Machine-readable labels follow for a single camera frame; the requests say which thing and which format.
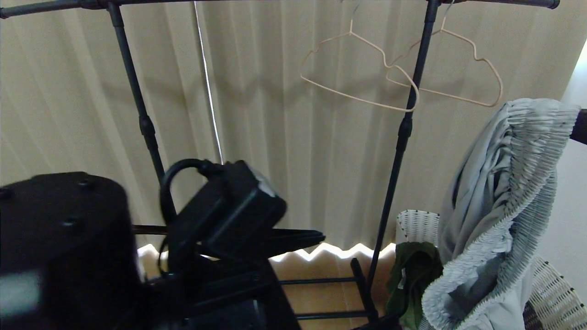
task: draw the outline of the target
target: gray cloth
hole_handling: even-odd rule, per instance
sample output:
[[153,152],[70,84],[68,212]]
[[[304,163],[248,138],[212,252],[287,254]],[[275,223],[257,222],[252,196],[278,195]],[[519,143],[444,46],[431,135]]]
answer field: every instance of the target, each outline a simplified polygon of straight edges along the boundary
[[425,291],[420,329],[524,329],[529,271],[578,106],[506,103],[465,156],[438,224],[443,275]]

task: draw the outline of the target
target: brown floor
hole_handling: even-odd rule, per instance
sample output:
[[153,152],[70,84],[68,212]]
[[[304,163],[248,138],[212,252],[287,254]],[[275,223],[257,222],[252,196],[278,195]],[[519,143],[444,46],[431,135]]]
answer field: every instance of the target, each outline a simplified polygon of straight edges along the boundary
[[[366,275],[371,258],[361,252],[357,252],[352,257],[359,260],[363,272]],[[340,259],[328,251],[322,251],[312,261],[306,261],[298,254],[289,253],[280,262],[271,261],[271,264],[280,280],[351,277],[353,276],[353,272],[350,269],[352,257]],[[141,263],[148,277],[158,276],[156,260],[156,254],[153,252],[145,253],[141,256]],[[373,301],[380,316],[384,315],[383,311],[388,297],[385,282],[387,281],[394,261],[395,255],[393,253],[380,258],[373,281]],[[296,313],[363,310],[359,291],[356,285],[351,282],[284,285],[284,291]],[[300,325],[303,330],[348,330],[366,323],[366,318],[319,319],[301,321]]]

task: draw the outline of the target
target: woven basket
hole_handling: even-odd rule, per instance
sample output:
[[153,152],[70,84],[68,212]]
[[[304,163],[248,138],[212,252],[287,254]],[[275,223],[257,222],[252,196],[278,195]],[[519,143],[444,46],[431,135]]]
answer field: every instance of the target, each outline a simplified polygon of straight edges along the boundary
[[[438,214],[406,210],[397,215],[396,243],[431,242],[437,244]],[[544,329],[587,329],[587,309],[575,290],[548,261],[536,256],[534,283],[529,302]]]

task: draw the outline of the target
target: dark green garment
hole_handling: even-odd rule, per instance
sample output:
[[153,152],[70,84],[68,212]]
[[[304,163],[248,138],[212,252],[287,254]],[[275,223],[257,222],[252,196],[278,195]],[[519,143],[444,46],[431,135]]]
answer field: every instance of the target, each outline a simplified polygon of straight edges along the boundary
[[416,330],[422,320],[424,290],[442,275],[442,269],[438,249],[432,243],[398,244],[396,262],[386,284],[391,295],[387,301],[387,314],[401,315],[401,325]]

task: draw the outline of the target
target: beige wire hanger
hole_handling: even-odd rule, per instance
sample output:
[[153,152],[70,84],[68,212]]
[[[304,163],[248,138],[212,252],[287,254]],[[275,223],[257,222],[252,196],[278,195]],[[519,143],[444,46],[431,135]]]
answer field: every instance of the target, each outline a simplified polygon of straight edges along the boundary
[[[477,62],[485,62],[485,63],[487,63],[487,65],[489,65],[489,68],[491,69],[491,71],[493,71],[493,74],[497,78],[497,82],[500,84],[500,94],[497,96],[497,99],[492,104],[489,104],[489,103],[483,103],[483,102],[479,102],[479,101],[475,101],[475,100],[471,100],[471,99],[466,99],[464,97],[460,97],[460,96],[456,96],[456,95],[451,95],[451,94],[447,94],[447,93],[443,93],[443,92],[438,92],[438,91],[435,91],[435,90],[425,89],[425,88],[422,88],[422,87],[420,87],[420,90],[424,90],[426,92],[430,92],[430,93],[434,93],[434,94],[438,94],[438,95],[452,97],[453,99],[457,99],[457,100],[461,100],[461,101],[466,101],[466,102],[474,103],[474,104],[480,105],[480,106],[493,107],[493,106],[497,105],[497,103],[499,103],[499,101],[501,100],[501,97],[503,96],[504,84],[501,81],[500,74],[497,73],[497,70],[495,69],[495,67],[493,66],[493,64],[491,64],[491,62],[488,59],[486,59],[486,58],[478,58],[477,57],[477,45],[475,45],[475,43],[472,40],[467,39],[467,38],[465,38],[465,37],[463,37],[461,35],[458,35],[458,34],[456,34],[454,32],[451,32],[449,30],[444,29],[444,24],[446,23],[446,15],[447,15],[448,10],[450,9],[450,7],[453,5],[453,3],[454,3],[454,0],[451,2],[451,4],[448,6],[448,8],[446,9],[446,11],[444,12],[444,18],[442,20],[442,25],[440,26],[440,29],[437,30],[437,31],[435,31],[435,32],[433,32],[432,35],[435,35],[435,34],[444,32],[444,33],[446,33],[448,35],[451,35],[451,36],[456,37],[458,39],[464,40],[467,43],[469,43],[471,46],[473,46],[473,58]],[[396,58],[395,60],[392,61],[392,65],[394,63],[396,63],[397,60],[399,60],[401,58],[407,57],[409,55],[409,53],[411,52],[411,50],[416,45],[418,45],[420,42],[421,42],[421,40],[419,40],[419,41],[415,42],[414,44],[412,44],[410,46],[410,48],[407,50],[407,52],[404,55],[401,55],[401,56],[399,56],[398,58]],[[387,80],[391,81],[392,83],[395,83],[395,84],[398,84],[398,85],[401,85],[401,86],[405,86],[405,87],[410,87],[410,85],[407,85],[407,84],[400,83],[400,82],[397,82],[395,80],[389,79],[387,77],[387,75],[385,76],[385,78],[387,78]]]
[[[387,61],[385,60],[385,52],[381,48],[377,47],[376,45],[374,45],[373,43],[371,43],[367,39],[365,39],[365,38],[361,37],[360,35],[358,35],[358,34],[356,34],[356,33],[353,32],[353,16],[355,15],[355,12],[356,12],[357,8],[359,7],[359,4],[357,4],[357,7],[355,8],[355,11],[353,11],[353,15],[350,18],[349,32],[346,32],[346,33],[341,34],[339,36],[334,36],[334,37],[329,38],[329,39],[326,39],[324,41],[320,41],[318,43],[318,47],[315,50],[313,50],[313,49],[310,50],[308,52],[308,54],[306,55],[306,57],[303,58],[303,61],[302,61],[302,63],[299,66],[299,76],[303,80],[305,80],[305,81],[307,81],[309,83],[313,83],[314,85],[316,85],[318,87],[324,88],[324,89],[329,90],[329,91],[331,91],[333,93],[336,93],[338,95],[346,96],[346,97],[349,97],[349,98],[354,99],[354,100],[357,100],[357,101],[365,102],[365,103],[368,103],[368,104],[374,105],[374,106],[384,107],[384,108],[387,108],[387,109],[399,110],[399,111],[404,111],[404,112],[412,112],[418,106],[418,103],[420,101],[420,92],[418,91],[418,87],[416,86],[416,84],[414,83],[414,81],[410,78],[410,76],[406,73],[406,71],[404,71],[404,69],[402,69],[401,67],[399,67],[397,65],[388,65],[387,64]],[[360,41],[366,43],[367,45],[375,48],[383,56],[383,65],[387,68],[388,73],[389,73],[389,71],[391,69],[397,69],[397,70],[399,70],[410,81],[411,86],[414,87],[414,90],[416,91],[416,102],[414,103],[414,106],[411,109],[404,109],[404,108],[401,108],[401,107],[394,107],[394,106],[390,106],[390,105],[384,105],[384,104],[381,104],[381,103],[376,103],[376,102],[373,102],[373,101],[361,99],[359,97],[348,95],[348,94],[345,94],[343,92],[339,92],[338,90],[334,90],[332,88],[326,87],[324,85],[321,85],[321,84],[319,84],[317,82],[314,82],[314,81],[312,81],[312,80],[310,80],[310,79],[308,79],[308,78],[306,78],[306,77],[303,76],[303,74],[302,74],[303,66],[304,66],[304,64],[306,63],[306,61],[308,60],[308,58],[310,57],[311,54],[318,53],[318,50],[320,50],[320,46],[322,46],[324,43],[329,42],[329,41],[333,41],[333,40],[337,40],[337,39],[340,39],[340,38],[345,37],[345,36],[354,36],[358,40],[360,40]]]

